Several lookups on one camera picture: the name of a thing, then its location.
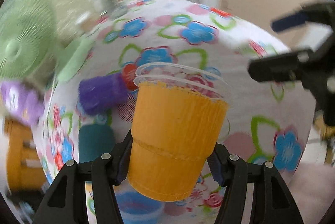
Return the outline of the orange fuzzy cup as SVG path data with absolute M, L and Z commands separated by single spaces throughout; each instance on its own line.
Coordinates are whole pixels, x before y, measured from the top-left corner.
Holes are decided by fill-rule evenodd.
M 135 106 L 128 181 L 158 201 L 187 198 L 198 180 L 228 103 L 166 83 L 143 82 Z

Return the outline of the blue fuzzy cup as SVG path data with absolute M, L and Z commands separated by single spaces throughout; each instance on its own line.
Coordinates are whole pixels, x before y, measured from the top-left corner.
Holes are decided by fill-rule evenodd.
M 120 193 L 116 195 L 116 200 L 124 223 L 158 223 L 164 211 L 163 202 L 138 192 Z

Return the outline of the teal cup with yellow rim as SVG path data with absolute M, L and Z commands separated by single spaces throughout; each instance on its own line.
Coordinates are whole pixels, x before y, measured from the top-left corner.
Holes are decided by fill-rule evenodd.
M 94 161 L 102 154 L 109 153 L 115 144 L 110 126 L 101 124 L 82 126 L 78 135 L 79 163 Z

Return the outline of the purple fuzzy cup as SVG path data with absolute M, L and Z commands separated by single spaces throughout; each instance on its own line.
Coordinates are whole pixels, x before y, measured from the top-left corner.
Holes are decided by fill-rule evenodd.
M 127 101 L 128 90 L 120 73 L 84 79 L 78 87 L 78 99 L 90 116 L 103 113 Z

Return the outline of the wooden chair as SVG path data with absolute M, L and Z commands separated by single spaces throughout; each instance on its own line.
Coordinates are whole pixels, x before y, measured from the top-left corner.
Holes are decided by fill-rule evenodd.
M 47 179 L 37 155 L 31 129 L 7 118 L 4 131 L 9 139 L 6 176 L 10 192 L 40 190 Z

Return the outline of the floral tablecloth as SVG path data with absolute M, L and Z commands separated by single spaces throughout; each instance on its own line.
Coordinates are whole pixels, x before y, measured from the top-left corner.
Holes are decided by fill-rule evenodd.
M 247 163 L 272 162 L 285 183 L 291 180 L 311 129 L 315 100 L 300 83 L 257 82 L 251 60 L 290 53 L 259 27 L 185 0 L 132 0 L 124 16 L 97 25 L 94 45 L 67 82 L 54 76 L 45 114 L 33 131 L 37 154 L 50 185 L 63 165 L 79 163 L 78 135 L 84 125 L 112 128 L 116 144 L 131 131 L 139 85 L 163 82 L 228 103 L 215 144 Z M 127 101 L 95 116 L 78 99 L 82 80 L 120 73 Z M 216 223 L 225 187 L 213 179 L 207 159 L 192 193 L 162 201 L 158 223 Z M 92 182 L 85 184 L 88 223 L 97 223 Z

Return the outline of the purple plush toy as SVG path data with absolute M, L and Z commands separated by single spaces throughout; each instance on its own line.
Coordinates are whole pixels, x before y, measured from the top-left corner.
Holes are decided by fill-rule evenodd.
M 20 81 L 1 82 L 1 101 L 9 114 L 26 126 L 36 126 L 44 113 L 38 92 Z

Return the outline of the cotton swab container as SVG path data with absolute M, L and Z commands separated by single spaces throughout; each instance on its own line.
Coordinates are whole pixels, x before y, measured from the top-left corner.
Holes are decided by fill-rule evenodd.
M 92 27 L 91 13 L 89 11 L 86 11 L 85 13 L 81 14 L 76 20 L 76 26 L 84 32 L 90 31 Z

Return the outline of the green desk fan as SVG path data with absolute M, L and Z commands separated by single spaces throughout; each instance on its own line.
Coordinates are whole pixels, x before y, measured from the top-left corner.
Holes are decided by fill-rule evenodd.
M 5 0 L 1 5 L 1 78 L 26 78 L 49 57 L 56 60 L 59 82 L 73 78 L 93 41 L 82 36 L 63 46 L 56 28 L 50 0 Z

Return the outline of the beige patterned wall mat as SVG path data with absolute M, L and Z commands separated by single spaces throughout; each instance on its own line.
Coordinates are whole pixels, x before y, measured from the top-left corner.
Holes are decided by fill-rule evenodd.
M 78 37 L 79 32 L 76 21 L 82 14 L 89 12 L 95 21 L 99 18 L 91 0 L 50 1 L 56 13 L 56 35 L 64 46 L 67 46 L 73 39 Z

